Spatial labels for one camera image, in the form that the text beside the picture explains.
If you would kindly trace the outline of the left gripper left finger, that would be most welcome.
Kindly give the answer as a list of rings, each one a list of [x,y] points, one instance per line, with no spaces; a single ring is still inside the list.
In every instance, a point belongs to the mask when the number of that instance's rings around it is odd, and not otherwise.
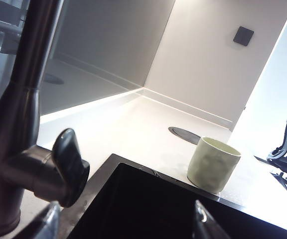
[[[22,229],[16,239],[56,239],[59,229],[60,206],[50,202],[34,219]]]

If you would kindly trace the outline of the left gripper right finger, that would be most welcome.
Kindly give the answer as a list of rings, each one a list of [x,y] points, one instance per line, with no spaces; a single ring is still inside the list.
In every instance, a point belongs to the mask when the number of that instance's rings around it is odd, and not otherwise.
[[[230,239],[231,237],[215,221],[199,200],[194,203],[195,239]]]

